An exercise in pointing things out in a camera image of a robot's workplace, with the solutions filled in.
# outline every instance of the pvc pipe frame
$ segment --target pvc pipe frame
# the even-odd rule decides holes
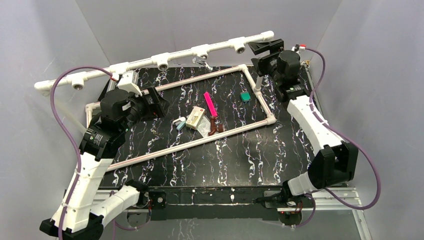
[[[236,53],[241,54],[245,50],[245,44],[249,42],[255,42],[255,41],[268,41],[271,40],[274,37],[273,31],[266,31],[262,32],[258,35],[253,36],[247,36],[247,37],[237,37],[230,39],[228,41],[223,41],[219,43],[214,44],[204,44],[199,46],[194,46],[190,49],[182,50],[182,51],[176,51],[176,52],[165,52],[162,54],[154,55],[150,58],[133,61],[133,62],[122,62],[118,64],[111,65],[110,67],[104,68],[104,70],[111,72],[111,73],[118,73],[122,74],[126,71],[138,69],[147,67],[150,65],[157,65],[157,67],[160,70],[164,70],[168,68],[168,62],[174,59],[184,58],[184,57],[190,57],[190,56],[207,56],[210,51],[217,51],[221,49],[227,49],[227,48],[234,48]],[[94,71],[88,71],[88,72],[78,72],[73,73],[72,77],[67,75],[64,77],[58,84],[58,86],[63,86],[66,84],[71,84],[73,80],[83,80],[88,81],[89,79],[98,78],[105,76],[106,74],[102,71],[94,70]],[[52,89],[52,86],[54,84],[54,80],[46,80],[46,81],[39,81],[34,84],[34,88],[41,92],[44,96],[48,96],[50,94],[50,90]]]
[[[133,164],[141,163],[141,162],[144,162],[144,161],[147,161],[147,160],[150,160],[150,159],[154,159],[154,158],[157,158],[157,157],[165,156],[167,154],[175,153],[175,152],[185,150],[185,149],[188,149],[188,148],[192,148],[192,147],[195,147],[195,146],[199,146],[199,145],[202,145],[202,144],[205,144],[205,143],[209,143],[209,142],[221,139],[221,138],[225,138],[225,137],[229,137],[229,136],[232,136],[232,135],[235,135],[235,134],[246,132],[246,131],[256,129],[256,128],[259,128],[259,127],[262,127],[262,126],[274,124],[277,120],[276,120],[274,114],[271,112],[270,108],[268,107],[267,103],[265,102],[265,99],[264,99],[264,97],[262,96],[262,93],[261,93],[260,86],[259,86],[258,90],[255,90],[256,89],[255,88],[256,87],[255,81],[253,80],[251,74],[249,73],[248,67],[245,64],[238,65],[238,66],[231,67],[231,68],[227,68],[227,69],[220,70],[220,71],[211,72],[211,73],[201,75],[201,76],[191,77],[189,79],[165,84],[165,85],[162,85],[162,86],[158,86],[158,87],[156,87],[156,90],[158,92],[160,92],[160,91],[164,91],[164,90],[167,90],[167,89],[172,89],[172,88],[179,87],[179,86],[182,86],[182,85],[191,84],[191,83],[199,82],[199,81],[202,81],[202,80],[206,80],[206,79],[210,79],[210,78],[214,78],[214,77],[217,77],[217,76],[221,76],[221,75],[225,75],[225,74],[229,74],[229,73],[234,73],[234,72],[238,72],[238,71],[242,71],[244,73],[244,75],[247,78],[247,81],[250,84],[250,87],[254,90],[253,93],[254,93],[255,97],[258,99],[263,111],[266,114],[266,118],[264,120],[254,122],[254,123],[251,123],[251,124],[248,124],[248,125],[244,125],[244,126],[241,126],[241,127],[236,127],[234,129],[227,130],[227,131],[224,131],[224,132],[221,132],[221,133],[218,133],[218,134],[214,134],[212,136],[204,137],[204,138],[194,140],[194,141],[191,141],[191,142],[187,142],[187,143],[184,143],[184,144],[181,144],[181,145],[169,147],[169,148],[159,150],[159,151],[156,151],[156,152],[152,152],[152,153],[149,153],[149,154],[146,154],[146,155],[143,155],[143,156],[138,156],[138,157],[131,158],[131,159],[128,159],[128,160],[125,160],[125,161],[117,162],[115,164],[110,165],[109,168],[107,169],[107,172],[113,171],[113,170],[116,170],[116,169],[120,169],[120,168],[123,168],[123,167],[127,167],[127,166],[130,166],[130,165],[133,165]],[[100,107],[99,102],[90,103],[90,104],[87,104],[85,106],[85,111],[87,113],[87,126],[90,124],[90,121],[92,119],[93,110],[96,109],[96,108],[99,108],[99,107]]]

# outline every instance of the white clip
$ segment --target white clip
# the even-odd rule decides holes
[[[175,125],[179,125],[180,123],[182,123],[182,122],[185,122],[186,121],[186,118],[185,117],[180,117],[180,118],[178,118],[178,119],[175,119],[174,121],[172,121],[172,124],[175,124]]]

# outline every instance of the pink marker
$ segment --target pink marker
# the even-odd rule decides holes
[[[214,104],[212,103],[211,96],[209,95],[209,92],[205,92],[203,94],[204,99],[206,100],[207,107],[209,108],[210,114],[213,117],[218,117],[217,111],[215,110]]]

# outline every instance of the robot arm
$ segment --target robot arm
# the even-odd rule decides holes
[[[91,120],[79,146],[81,170],[75,170],[69,191],[53,217],[42,221],[42,232],[58,236],[61,214],[66,207],[62,221],[64,240],[99,239],[104,226],[122,211],[133,205],[145,204],[147,186],[130,180],[118,193],[92,206],[106,170],[125,142],[125,133],[140,121],[164,117],[168,110],[169,103],[154,87],[148,87],[149,95],[143,95],[137,79],[135,71],[125,72],[118,88],[108,91],[100,101],[101,112]],[[65,204],[68,194],[72,195],[69,203]]]
[[[352,180],[358,149],[324,127],[326,120],[320,122],[314,116],[316,114],[324,119],[314,104],[310,103],[309,91],[298,81],[301,67],[299,50],[305,47],[296,45],[292,50],[284,50],[281,39],[250,42],[249,46],[255,55],[269,51],[266,56],[253,58],[253,66],[260,77],[269,75],[272,78],[278,101],[297,120],[311,142],[315,156],[307,172],[283,182],[281,193],[260,197],[256,202],[284,204],[306,193]]]

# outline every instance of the small box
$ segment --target small box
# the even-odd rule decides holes
[[[249,102],[251,100],[251,95],[247,91],[240,93],[240,97],[244,103]]]
[[[194,106],[193,110],[187,118],[187,121],[185,121],[185,125],[191,129],[196,130],[199,126],[203,114],[205,114],[205,109],[198,106]]]

